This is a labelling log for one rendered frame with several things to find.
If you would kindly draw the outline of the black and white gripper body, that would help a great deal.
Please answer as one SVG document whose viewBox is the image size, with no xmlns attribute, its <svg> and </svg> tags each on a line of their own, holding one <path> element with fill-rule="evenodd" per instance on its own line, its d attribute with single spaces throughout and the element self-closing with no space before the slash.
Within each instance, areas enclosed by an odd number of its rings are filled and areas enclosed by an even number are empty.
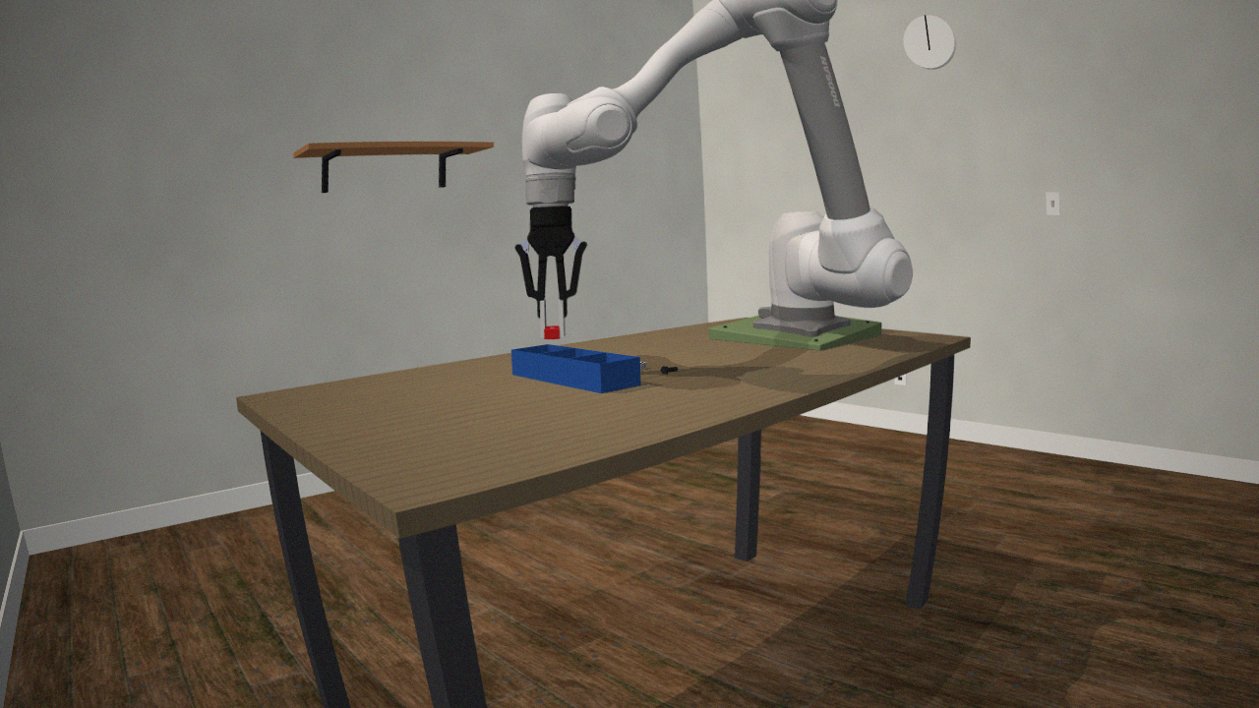
<svg viewBox="0 0 1259 708">
<path fill-rule="evenodd" d="M 533 207 L 530 210 L 529 244 L 539 254 L 539 242 L 546 239 L 546 257 L 555 256 L 554 239 L 562 238 L 562 254 L 574 239 L 572 233 L 572 207 Z"/>
</svg>

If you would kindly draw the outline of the blue three-compartment bin rack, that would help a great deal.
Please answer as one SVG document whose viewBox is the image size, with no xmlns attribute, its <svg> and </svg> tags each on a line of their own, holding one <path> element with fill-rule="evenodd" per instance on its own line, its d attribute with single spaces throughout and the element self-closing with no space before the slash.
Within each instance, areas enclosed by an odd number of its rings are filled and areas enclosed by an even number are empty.
<svg viewBox="0 0 1259 708">
<path fill-rule="evenodd" d="M 512 375 L 528 380 L 598 393 L 641 385 L 641 357 L 546 344 L 512 349 L 511 362 Z"/>
</svg>

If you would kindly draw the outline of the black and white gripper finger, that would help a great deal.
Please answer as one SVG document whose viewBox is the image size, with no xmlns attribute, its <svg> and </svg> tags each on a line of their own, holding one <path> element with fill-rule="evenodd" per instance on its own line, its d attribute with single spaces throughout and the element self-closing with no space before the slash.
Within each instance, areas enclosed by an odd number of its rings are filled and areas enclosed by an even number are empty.
<svg viewBox="0 0 1259 708">
<path fill-rule="evenodd" d="M 568 314 L 567 300 L 564 300 L 564 299 L 570 299 L 578 291 L 578 277 L 579 277 L 579 270 L 580 270 L 580 256 L 583 256 L 583 252 L 585 249 L 585 242 L 583 242 L 583 241 L 580 241 L 580 239 L 578 239 L 575 237 L 574 237 L 574 239 L 572 239 L 572 249 L 575 249 L 577 252 L 574 254 L 574 261 L 572 261 L 570 290 L 567 290 L 567 277 L 564 276 L 564 254 L 562 254 L 562 238 L 556 237 L 554 239 L 554 246 L 555 246 L 555 265 L 556 265 L 556 277 L 558 277 L 558 286 L 559 286 L 559 296 L 562 296 L 562 297 L 559 297 L 559 299 L 562 299 L 562 300 L 559 300 L 559 323 L 562 323 L 562 338 L 564 338 L 564 335 L 565 335 L 564 334 L 564 317 L 567 317 L 567 314 Z"/>
<path fill-rule="evenodd" d="M 539 242 L 538 291 L 534 290 L 533 273 L 529 263 L 529 241 L 525 239 L 522 243 L 515 244 L 515 249 L 517 251 L 517 254 L 520 254 L 522 283 L 525 283 L 526 294 L 529 297 L 538 300 L 538 317 L 540 319 L 541 338 L 544 338 L 544 328 L 546 328 L 546 239 L 541 238 Z"/>
</svg>

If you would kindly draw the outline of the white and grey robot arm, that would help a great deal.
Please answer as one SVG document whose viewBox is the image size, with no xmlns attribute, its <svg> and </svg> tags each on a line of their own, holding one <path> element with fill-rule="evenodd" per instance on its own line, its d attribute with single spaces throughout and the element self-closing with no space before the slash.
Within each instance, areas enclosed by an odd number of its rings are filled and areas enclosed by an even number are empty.
<svg viewBox="0 0 1259 708">
<path fill-rule="evenodd" d="M 833 302 L 884 307 L 901 299 L 913 278 L 910 257 L 884 215 L 869 207 L 854 134 L 823 47 L 836 6 L 837 0 L 713 0 L 626 84 L 598 87 L 579 100 L 538 94 L 522 117 L 526 204 L 570 207 L 573 165 L 596 164 L 624 149 L 635 118 L 679 69 L 742 37 L 763 34 L 781 52 L 827 215 L 799 210 L 776 220 L 769 244 L 772 307 L 759 307 L 760 320 L 752 328 L 820 336 L 851 325 L 835 317 Z"/>
</svg>

